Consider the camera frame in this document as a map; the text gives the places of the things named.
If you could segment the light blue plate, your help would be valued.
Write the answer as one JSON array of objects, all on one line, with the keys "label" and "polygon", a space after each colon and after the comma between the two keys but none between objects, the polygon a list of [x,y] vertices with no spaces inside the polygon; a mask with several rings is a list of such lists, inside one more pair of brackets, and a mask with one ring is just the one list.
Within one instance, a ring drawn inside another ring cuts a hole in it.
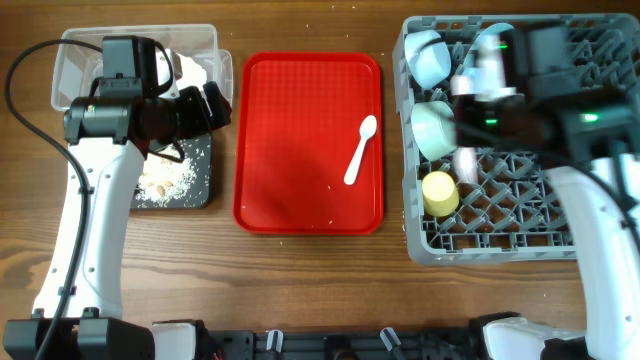
[{"label": "light blue plate", "polygon": [[475,67],[476,57],[479,55],[481,48],[485,45],[487,39],[491,36],[498,36],[499,34],[513,29],[513,26],[508,23],[496,23],[479,33],[477,38],[471,44],[467,55],[463,61],[463,72],[467,73]]}]

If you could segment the light blue bowl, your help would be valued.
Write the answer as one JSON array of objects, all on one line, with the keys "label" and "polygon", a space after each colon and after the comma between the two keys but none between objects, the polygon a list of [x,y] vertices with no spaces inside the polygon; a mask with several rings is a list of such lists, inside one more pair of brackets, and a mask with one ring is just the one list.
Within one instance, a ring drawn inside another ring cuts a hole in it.
[{"label": "light blue bowl", "polygon": [[404,52],[409,71],[422,89],[434,88],[451,72],[447,44],[434,30],[408,34],[404,40]]}]

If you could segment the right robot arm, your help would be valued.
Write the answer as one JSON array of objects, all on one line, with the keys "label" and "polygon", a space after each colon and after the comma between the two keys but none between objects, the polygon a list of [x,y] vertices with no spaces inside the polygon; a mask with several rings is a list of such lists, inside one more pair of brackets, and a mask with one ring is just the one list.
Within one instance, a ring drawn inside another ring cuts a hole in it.
[{"label": "right robot arm", "polygon": [[485,32],[452,80],[461,147],[536,154],[564,210],[592,359],[639,355],[639,113],[624,91],[586,88],[567,29]]}]

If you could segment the green bowl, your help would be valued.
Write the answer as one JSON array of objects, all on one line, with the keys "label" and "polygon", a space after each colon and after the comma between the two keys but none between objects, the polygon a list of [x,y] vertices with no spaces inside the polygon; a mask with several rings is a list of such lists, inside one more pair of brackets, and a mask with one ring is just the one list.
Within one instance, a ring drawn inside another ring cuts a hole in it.
[{"label": "green bowl", "polygon": [[453,110],[443,101],[417,103],[411,110],[415,143],[429,161],[436,161],[457,148]]}]

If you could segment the yellow plastic cup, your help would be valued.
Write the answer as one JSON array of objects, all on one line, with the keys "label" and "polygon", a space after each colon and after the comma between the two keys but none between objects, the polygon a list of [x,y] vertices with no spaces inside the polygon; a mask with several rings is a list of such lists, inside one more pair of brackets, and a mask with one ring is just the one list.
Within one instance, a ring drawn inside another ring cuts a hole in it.
[{"label": "yellow plastic cup", "polygon": [[452,214],[459,206],[459,193],[453,178],[445,172],[434,171],[422,179],[425,211],[435,217]]}]

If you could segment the white plastic spoon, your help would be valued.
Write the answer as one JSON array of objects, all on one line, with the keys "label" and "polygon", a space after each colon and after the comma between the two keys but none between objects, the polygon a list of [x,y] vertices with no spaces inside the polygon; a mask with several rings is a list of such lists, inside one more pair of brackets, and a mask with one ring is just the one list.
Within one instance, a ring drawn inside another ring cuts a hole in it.
[{"label": "white plastic spoon", "polygon": [[376,131],[377,118],[374,115],[366,116],[359,127],[359,142],[343,178],[345,185],[351,186],[355,183],[366,144],[375,135]]}]

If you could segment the white plastic fork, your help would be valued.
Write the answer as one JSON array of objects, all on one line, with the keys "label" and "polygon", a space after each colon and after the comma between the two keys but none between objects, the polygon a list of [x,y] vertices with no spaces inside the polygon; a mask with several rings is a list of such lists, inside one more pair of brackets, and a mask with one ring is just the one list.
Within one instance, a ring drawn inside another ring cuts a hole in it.
[{"label": "white plastic fork", "polygon": [[477,156],[474,148],[458,147],[453,153],[453,165],[461,183],[476,184],[478,182]]}]

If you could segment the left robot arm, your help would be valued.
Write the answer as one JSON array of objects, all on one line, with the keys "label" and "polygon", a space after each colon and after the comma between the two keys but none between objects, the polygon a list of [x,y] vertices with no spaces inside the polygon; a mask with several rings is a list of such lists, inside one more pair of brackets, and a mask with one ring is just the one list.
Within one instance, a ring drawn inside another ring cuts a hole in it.
[{"label": "left robot arm", "polygon": [[98,51],[103,73],[65,112],[56,144],[69,172],[49,272],[30,316],[6,324],[4,349],[14,359],[220,359],[200,320],[124,321],[121,263],[146,158],[227,126],[231,105],[214,82],[169,98],[154,39],[107,36]]}]

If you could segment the white napkin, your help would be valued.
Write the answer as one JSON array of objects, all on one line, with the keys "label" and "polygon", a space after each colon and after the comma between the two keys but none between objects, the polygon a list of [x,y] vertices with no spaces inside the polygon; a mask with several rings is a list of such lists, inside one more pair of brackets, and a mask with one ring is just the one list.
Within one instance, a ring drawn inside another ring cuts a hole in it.
[{"label": "white napkin", "polygon": [[181,55],[172,50],[168,50],[167,55],[173,70],[172,87],[169,90],[169,95],[177,97],[180,90],[191,86],[202,91],[203,85],[207,81],[206,70],[191,57]]}]

